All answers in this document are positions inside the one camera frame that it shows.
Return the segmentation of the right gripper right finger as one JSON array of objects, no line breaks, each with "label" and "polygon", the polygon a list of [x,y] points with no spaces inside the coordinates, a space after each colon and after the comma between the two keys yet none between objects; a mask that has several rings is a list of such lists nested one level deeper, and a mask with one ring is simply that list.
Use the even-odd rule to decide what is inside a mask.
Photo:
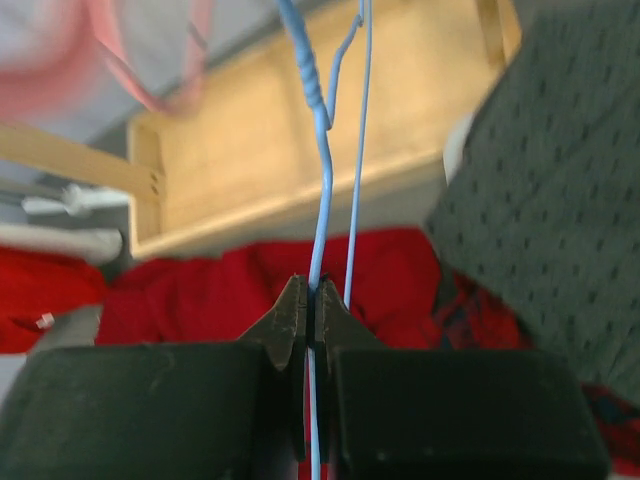
[{"label": "right gripper right finger", "polygon": [[385,345],[376,338],[346,308],[342,297],[327,276],[320,279],[314,295],[313,334],[310,345],[315,354],[316,426],[319,456],[322,463],[329,461],[330,422],[332,420],[331,393],[334,380],[333,360],[339,348],[383,349]]}]

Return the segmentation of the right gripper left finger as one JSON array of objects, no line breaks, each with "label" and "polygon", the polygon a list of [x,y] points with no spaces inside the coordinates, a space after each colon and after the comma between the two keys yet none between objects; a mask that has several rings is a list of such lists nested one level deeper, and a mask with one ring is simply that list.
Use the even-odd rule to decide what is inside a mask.
[{"label": "right gripper left finger", "polygon": [[259,418],[280,430],[293,458],[306,458],[307,281],[289,278],[272,308],[241,337],[262,348]]}]

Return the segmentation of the blue wire hanger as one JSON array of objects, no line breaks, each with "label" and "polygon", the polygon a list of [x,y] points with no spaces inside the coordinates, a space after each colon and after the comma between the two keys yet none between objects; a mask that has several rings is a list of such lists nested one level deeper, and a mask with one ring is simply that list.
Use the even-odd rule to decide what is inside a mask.
[{"label": "blue wire hanger", "polygon": [[308,36],[304,19],[293,2],[279,1],[277,3],[282,23],[286,27],[286,30],[293,42],[295,60],[298,67],[306,103],[313,114],[316,144],[322,166],[321,197],[308,275],[308,297],[311,300],[314,300],[316,298],[317,290],[320,284],[321,267],[324,258],[331,212],[331,203],[333,198],[334,172],[332,155],[328,140],[328,132],[333,127],[335,119],[337,89],[341,63],[358,29],[361,27],[366,28],[366,48],[360,112],[360,131],[353,182],[351,217],[346,256],[347,263],[345,285],[343,290],[343,303],[347,307],[351,305],[351,293],[353,286],[373,43],[372,3],[370,1],[360,1],[358,5],[359,12],[354,17],[354,20],[344,41],[334,55],[329,77],[329,92],[328,96],[324,97],[319,80],[315,53],[311,45],[311,40]]}]

